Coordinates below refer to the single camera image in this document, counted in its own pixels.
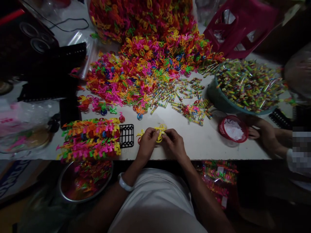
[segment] black device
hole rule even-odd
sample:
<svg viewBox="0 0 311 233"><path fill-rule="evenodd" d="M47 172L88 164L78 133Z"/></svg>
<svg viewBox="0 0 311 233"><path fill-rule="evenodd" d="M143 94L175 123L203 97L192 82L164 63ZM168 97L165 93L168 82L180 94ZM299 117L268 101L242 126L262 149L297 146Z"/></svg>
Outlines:
<svg viewBox="0 0 311 233"><path fill-rule="evenodd" d="M59 101L59 111L61 114L61 128L66 130L66 127L63 127L64 124L68 124L72 121L81 120L81 112L78 108L79 102L78 97L70 97L62 99Z"/></svg>

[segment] metal bowl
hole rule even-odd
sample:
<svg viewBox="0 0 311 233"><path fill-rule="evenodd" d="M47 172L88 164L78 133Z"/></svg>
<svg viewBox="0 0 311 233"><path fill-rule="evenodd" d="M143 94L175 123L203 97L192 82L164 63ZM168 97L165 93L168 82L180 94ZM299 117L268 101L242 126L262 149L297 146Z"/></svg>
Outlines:
<svg viewBox="0 0 311 233"><path fill-rule="evenodd" d="M71 162L65 167L65 169L62 171L58 179L57 186L58 186L61 196L65 199L65 201L79 204L79 203L92 200L106 188L112 176L113 161L111 161L111 172L110 172L109 177L106 178L102 184L100 184L101 188L91 196L89 196L87 193L75 190L75 179L77 178L77 174L75 173L75 164L77 164L77 162ZM69 193L73 193L73 192L79 192L78 200L77 199L74 200L68 196Z"/></svg>

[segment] person's right hand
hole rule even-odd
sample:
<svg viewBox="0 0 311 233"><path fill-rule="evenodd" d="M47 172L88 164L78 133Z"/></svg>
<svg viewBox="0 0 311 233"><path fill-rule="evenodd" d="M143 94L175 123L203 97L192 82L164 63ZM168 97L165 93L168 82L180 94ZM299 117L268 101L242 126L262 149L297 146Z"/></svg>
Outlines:
<svg viewBox="0 0 311 233"><path fill-rule="evenodd" d="M166 135L162 135L162 138L166 141L173 155L179 163L185 162L189 157L186 154L184 140L176 130L167 129L164 131Z"/></svg>

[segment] stainless steel bowl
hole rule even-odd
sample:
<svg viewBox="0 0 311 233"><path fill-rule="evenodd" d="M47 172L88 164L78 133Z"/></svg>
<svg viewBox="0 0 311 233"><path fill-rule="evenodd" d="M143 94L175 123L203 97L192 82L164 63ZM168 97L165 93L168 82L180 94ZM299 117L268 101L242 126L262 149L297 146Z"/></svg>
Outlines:
<svg viewBox="0 0 311 233"><path fill-rule="evenodd" d="M75 177L76 173L74 172L74 169L75 169L75 164L74 163L77 163L77 162L71 162L62 171L62 173L61 173L61 175L60 175L60 177L58 179L57 186L58 186L58 189L59 189L59 192L60 192L61 196L65 199L65 201L79 204L79 203L83 203L83 202L92 200L93 198L95 198L98 194L100 194L106 188L106 186L109 183L109 181L111 179L111 176L112 176L113 161L111 162L111 172L110 172L110 175L109 175L108 179L106 179L106 182L104 184L102 184L102 187L96 193L94 193L92 196L89 196L89 197L86 197L86 198L82 198L80 200L72 200L72 199L70 199L69 197L67 197L65 195L65 191L64 191L64 188L68 188L68 190L69 190L72 187L72 184L73 184L73 182L74 182L74 180L76 178Z"/></svg>

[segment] white wristband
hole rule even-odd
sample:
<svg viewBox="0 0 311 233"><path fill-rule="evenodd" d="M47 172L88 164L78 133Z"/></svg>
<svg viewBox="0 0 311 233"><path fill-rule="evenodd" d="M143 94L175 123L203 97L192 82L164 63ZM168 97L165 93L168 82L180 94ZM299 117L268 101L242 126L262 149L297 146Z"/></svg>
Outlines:
<svg viewBox="0 0 311 233"><path fill-rule="evenodd" d="M120 185L125 191L128 191L128 192L133 191L133 190L134 190L134 187L128 186L128 185L124 182L124 180L122 179L122 174L123 174L123 172L120 173L120 174L118 175L118 178L119 178L119 185Z"/></svg>

